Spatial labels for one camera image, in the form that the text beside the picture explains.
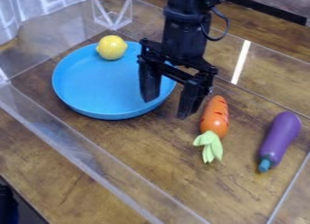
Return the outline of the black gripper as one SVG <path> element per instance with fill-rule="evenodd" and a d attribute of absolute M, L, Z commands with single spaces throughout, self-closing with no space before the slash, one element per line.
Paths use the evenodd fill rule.
<path fill-rule="evenodd" d="M 216 68 L 203 59 L 211 26 L 211 14 L 188 13 L 166 7 L 160 42 L 147 38 L 139 41 L 139 89 L 144 102 L 160 95 L 162 77 L 184 84 L 176 118 L 184 120 L 200 107 L 214 91 Z"/>

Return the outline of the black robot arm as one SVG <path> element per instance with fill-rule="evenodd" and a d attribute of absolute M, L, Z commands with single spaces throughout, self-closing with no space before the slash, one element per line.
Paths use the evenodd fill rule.
<path fill-rule="evenodd" d="M 204 59 L 215 5 L 220 0 L 167 0 L 163 9 L 164 27 L 160 42 L 142 39 L 139 88 L 143 100 L 160 95 L 162 77 L 183 84 L 176 117 L 184 119 L 200 107 L 212 92 L 218 69 Z"/>

